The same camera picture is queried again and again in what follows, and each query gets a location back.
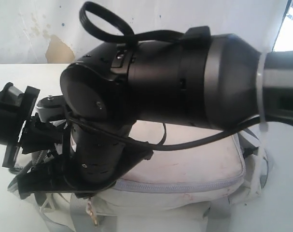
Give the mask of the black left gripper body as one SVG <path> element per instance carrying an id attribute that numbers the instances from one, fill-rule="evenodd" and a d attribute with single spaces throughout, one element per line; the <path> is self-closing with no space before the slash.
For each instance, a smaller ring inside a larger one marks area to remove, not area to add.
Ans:
<path id="1" fill-rule="evenodd" d="M 40 90 L 28 86 L 20 106 L 1 103 L 1 144 L 6 146 L 2 166 L 13 168 L 18 153 L 54 150 L 63 142 L 63 125 L 41 122 L 36 109 Z"/>

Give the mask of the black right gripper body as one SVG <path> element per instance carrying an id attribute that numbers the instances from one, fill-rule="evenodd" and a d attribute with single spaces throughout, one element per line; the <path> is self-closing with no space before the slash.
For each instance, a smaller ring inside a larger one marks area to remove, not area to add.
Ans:
<path id="1" fill-rule="evenodd" d="M 119 142 L 72 123 L 63 136 L 62 154 L 18 177 L 21 199 L 32 193 L 75 193 L 79 198 L 109 189 L 153 150 Z"/>

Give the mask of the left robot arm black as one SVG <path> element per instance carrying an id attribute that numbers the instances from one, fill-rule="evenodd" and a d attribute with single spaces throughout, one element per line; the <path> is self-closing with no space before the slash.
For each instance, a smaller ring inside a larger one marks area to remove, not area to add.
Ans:
<path id="1" fill-rule="evenodd" d="M 40 90 L 28 86 L 25 92 L 8 82 L 0 91 L 0 145 L 6 146 L 3 167 L 15 166 L 19 152 L 29 154 L 52 150 L 62 142 L 53 122 L 65 118 L 63 96 L 38 100 Z"/>

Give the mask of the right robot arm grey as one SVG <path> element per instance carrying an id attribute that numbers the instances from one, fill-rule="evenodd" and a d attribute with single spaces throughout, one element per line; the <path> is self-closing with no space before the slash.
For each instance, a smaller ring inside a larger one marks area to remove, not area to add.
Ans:
<path id="1" fill-rule="evenodd" d="M 266 122 L 293 126 L 293 52 L 261 54 L 241 38 L 191 28 L 178 38 L 126 35 L 102 44 L 60 76 L 60 113 L 47 117 L 61 154 L 17 177 L 21 199 L 37 193 L 94 196 L 155 151 L 206 145 Z M 129 137 L 137 121 L 218 134 L 182 144 Z"/>

